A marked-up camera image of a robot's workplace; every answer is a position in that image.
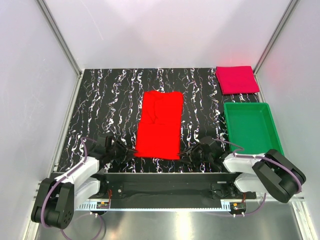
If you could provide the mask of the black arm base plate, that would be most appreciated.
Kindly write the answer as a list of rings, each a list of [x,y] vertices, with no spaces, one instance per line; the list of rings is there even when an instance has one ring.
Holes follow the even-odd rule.
[[[187,200],[242,201],[256,194],[241,193],[233,185],[236,173],[106,173],[106,193],[89,201],[181,202]]]

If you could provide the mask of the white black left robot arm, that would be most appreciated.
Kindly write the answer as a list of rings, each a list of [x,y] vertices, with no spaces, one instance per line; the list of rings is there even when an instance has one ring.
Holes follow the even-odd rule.
[[[40,183],[30,216],[32,222],[64,230],[83,202],[91,196],[103,198],[108,193],[104,167],[111,161],[126,163],[136,153],[110,133],[97,140],[82,137],[80,141],[84,150],[80,162]]]

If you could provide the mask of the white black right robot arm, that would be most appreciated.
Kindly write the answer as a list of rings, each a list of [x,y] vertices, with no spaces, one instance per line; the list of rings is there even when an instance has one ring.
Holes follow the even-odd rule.
[[[218,172],[237,173],[238,177],[227,185],[228,195],[235,199],[246,192],[261,192],[287,203],[302,191],[307,180],[305,174],[278,150],[244,154],[239,145],[233,151],[223,151],[223,143],[224,140],[206,136],[179,153],[179,160],[193,167],[201,162],[210,163]]]

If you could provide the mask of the red t shirt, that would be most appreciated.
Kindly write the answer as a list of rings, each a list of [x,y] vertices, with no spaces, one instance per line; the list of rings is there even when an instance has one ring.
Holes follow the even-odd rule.
[[[184,96],[174,91],[143,94],[135,156],[179,160]]]

